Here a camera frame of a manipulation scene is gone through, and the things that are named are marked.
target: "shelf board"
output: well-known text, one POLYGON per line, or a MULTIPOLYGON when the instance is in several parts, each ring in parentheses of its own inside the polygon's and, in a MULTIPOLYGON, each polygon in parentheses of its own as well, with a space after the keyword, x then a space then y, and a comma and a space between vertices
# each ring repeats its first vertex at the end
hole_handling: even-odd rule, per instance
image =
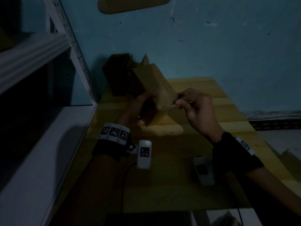
POLYGON ((31 34, 0 53, 0 94, 70 47, 64 33, 31 34))

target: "person's right hand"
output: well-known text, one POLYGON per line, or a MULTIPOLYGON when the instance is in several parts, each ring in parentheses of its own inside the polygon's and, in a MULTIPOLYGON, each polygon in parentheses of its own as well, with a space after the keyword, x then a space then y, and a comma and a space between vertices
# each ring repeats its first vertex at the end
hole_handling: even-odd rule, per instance
POLYGON ((211 96, 193 88, 178 95, 175 104, 185 110, 190 125, 210 142, 220 141, 225 131, 217 122, 211 96))

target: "wrist strap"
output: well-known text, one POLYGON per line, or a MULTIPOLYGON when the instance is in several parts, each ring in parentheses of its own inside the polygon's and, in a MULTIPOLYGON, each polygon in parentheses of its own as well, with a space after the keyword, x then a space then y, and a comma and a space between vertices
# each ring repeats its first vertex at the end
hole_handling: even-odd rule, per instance
POLYGON ((228 171, 233 174, 244 175, 247 172, 264 167, 263 163, 254 155, 252 149, 242 140, 234 138, 230 133, 224 133, 222 140, 213 144, 213 166, 217 176, 228 171))
POLYGON ((105 154, 120 162, 122 156, 129 157, 127 150, 132 151, 136 148, 131 136, 130 129, 125 126, 114 123, 104 124, 92 155, 105 154))

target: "wooden table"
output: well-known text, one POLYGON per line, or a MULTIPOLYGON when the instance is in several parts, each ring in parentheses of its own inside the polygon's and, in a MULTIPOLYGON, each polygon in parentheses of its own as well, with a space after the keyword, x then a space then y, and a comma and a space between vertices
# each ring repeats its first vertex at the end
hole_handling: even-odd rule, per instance
MULTIPOLYGON (((257 135, 246 118, 231 102, 211 77, 168 79, 175 91, 189 87, 208 93, 213 98, 214 109, 220 125, 234 136, 242 137, 277 178, 297 195, 301 196, 298 183, 273 154, 267 144, 257 135)), ((113 97, 104 93, 94 114, 87 134, 78 150, 63 184, 56 212, 71 187, 85 168, 104 123, 111 123, 122 113, 126 97, 113 97)), ((156 125, 138 126, 132 130, 134 143, 138 140, 152 141, 150 170, 132 168, 126 178, 124 212, 141 213, 154 211, 185 211, 201 209, 236 208, 233 195, 227 185, 203 187, 197 178, 192 159, 198 155, 211 157, 212 145, 189 124, 183 110, 173 110, 156 125)), ((109 204, 109 212, 120 210, 121 182, 125 170, 135 162, 136 155, 122 159, 109 204)), ((240 207, 250 207, 242 189, 233 175, 228 176, 240 207)))

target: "hand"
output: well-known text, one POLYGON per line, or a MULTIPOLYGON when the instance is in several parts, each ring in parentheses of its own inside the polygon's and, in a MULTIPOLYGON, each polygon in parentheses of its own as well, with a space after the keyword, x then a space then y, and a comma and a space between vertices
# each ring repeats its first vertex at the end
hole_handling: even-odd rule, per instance
POLYGON ((175 104, 185 110, 190 125, 210 142, 220 141, 225 131, 217 122, 211 96, 193 88, 178 95, 180 99, 175 104))
POLYGON ((132 98, 132 100, 127 103, 124 113, 117 118, 114 123, 126 126, 129 129, 133 128, 139 121, 141 121, 138 120, 138 116, 142 109, 143 103, 146 101, 146 99, 153 98, 157 96, 157 94, 158 93, 156 91, 147 90, 137 98, 132 98))

